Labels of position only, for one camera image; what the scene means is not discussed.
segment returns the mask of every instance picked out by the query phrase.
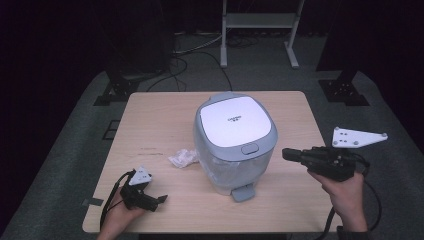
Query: sleeve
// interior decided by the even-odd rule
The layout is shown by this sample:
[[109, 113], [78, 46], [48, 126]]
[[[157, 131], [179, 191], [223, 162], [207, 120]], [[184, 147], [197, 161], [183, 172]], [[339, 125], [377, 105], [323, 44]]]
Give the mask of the sleeve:
[[337, 236], [340, 240], [372, 240], [370, 232], [346, 232], [342, 226], [337, 227]]

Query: crumpled paper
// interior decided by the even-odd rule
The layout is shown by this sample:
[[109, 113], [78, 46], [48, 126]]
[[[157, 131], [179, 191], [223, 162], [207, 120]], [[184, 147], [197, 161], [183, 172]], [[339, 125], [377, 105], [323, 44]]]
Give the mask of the crumpled paper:
[[168, 157], [169, 161], [178, 168], [184, 168], [192, 163], [199, 162], [196, 150], [179, 150], [175, 156]]

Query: white mounting plate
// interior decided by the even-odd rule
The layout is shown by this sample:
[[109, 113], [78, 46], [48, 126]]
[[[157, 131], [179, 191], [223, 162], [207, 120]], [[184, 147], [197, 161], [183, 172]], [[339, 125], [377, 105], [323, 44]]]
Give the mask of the white mounting plate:
[[387, 140], [386, 133], [369, 133], [336, 127], [332, 145], [335, 148], [360, 148]]
[[149, 173], [142, 166], [137, 170], [134, 176], [131, 178], [129, 185], [134, 186], [141, 183], [146, 183], [152, 181]]

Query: table top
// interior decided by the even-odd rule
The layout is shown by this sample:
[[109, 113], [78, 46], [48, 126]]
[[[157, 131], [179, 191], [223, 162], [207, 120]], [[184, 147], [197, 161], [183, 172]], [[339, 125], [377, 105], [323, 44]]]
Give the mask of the table top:
[[[240, 92], [258, 100], [273, 119], [279, 139], [253, 199], [236, 203], [218, 194], [199, 163], [175, 167], [168, 157], [194, 150], [196, 110], [217, 92], [160, 92], [131, 95], [93, 198], [105, 204], [115, 182], [143, 166], [152, 174], [145, 193], [168, 195], [156, 212], [147, 212], [127, 232], [285, 233], [322, 232], [330, 198], [300, 163], [282, 158], [283, 148], [324, 146], [305, 95], [297, 91]], [[86, 232], [99, 232], [102, 206], [90, 205]], [[330, 231], [341, 225], [336, 215]]]

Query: gray carpet floor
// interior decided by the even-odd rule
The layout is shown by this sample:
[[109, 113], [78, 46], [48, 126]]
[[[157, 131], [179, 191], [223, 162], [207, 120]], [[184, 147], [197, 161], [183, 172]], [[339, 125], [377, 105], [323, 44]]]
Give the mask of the gray carpet floor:
[[[315, 71], [324, 37], [296, 39], [294, 51], [300, 64], [297, 70], [290, 67], [281, 38], [256, 40], [257, 44], [250, 47], [228, 49], [228, 67], [224, 71], [232, 90], [304, 92], [327, 146], [331, 145], [336, 126], [387, 133], [387, 141], [354, 151], [371, 162], [367, 180], [382, 201], [383, 214], [373, 236], [375, 239], [424, 239], [424, 157], [382, 99], [374, 82], [362, 73], [353, 81], [370, 106], [329, 103], [318, 80], [334, 79], [340, 72]], [[183, 35], [178, 38], [178, 49], [189, 49], [205, 41], [204, 37]], [[200, 51], [219, 59], [218, 46]], [[154, 85], [150, 91], [231, 90], [221, 68], [210, 55], [194, 53], [181, 59], [187, 62], [187, 69], [177, 76], [178, 85], [174, 78], [169, 78]], [[172, 60], [174, 74], [183, 67], [182, 60]], [[141, 82], [139, 91], [146, 91], [164, 76]], [[93, 106], [108, 81], [107, 75], [101, 72], [82, 94], [2, 240], [95, 239], [95, 235], [82, 230], [87, 211], [83, 202], [92, 197], [112, 144], [111, 140], [102, 139], [103, 134], [112, 120], [121, 118], [126, 105], [125, 102], [113, 102], [109, 106]], [[367, 219], [372, 224], [377, 216], [376, 200], [367, 188], [364, 198]], [[296, 240], [318, 236], [319, 233], [293, 233], [290, 237]], [[133, 234], [120, 237], [137, 238]], [[326, 239], [337, 238], [330, 233]]]

